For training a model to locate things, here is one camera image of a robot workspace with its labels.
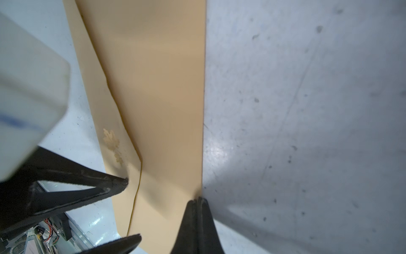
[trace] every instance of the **paper sheet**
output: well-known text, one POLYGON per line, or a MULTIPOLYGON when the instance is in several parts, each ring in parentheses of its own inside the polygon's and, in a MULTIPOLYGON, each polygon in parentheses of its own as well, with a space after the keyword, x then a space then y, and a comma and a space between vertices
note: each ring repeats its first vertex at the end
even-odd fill
POLYGON ((130 178, 113 197, 117 230, 169 253, 187 201, 201 193, 205 1, 64 4, 106 171, 130 178), (140 169, 131 141, 143 173, 128 226, 140 169))

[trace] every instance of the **concrete floor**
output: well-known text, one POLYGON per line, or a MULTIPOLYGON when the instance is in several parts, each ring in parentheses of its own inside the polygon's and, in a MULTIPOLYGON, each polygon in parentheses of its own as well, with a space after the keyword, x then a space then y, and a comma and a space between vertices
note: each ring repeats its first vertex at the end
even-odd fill
MULTIPOLYGON (((71 64, 41 145, 103 171, 62 3, 0 11, 71 64)), ((208 0, 204 123, 226 253, 406 253, 406 1, 208 0)), ((94 244, 117 238, 109 200, 69 215, 94 244)))

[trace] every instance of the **blue marking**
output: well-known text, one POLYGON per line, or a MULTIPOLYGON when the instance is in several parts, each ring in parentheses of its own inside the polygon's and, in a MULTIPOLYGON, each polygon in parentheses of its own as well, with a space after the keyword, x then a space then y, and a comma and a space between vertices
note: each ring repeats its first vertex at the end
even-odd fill
POLYGON ((31 124, 27 121, 3 113, 0 113, 0 124, 1 123, 14 127, 16 129, 30 129, 36 131, 43 131, 43 129, 36 124, 31 124))

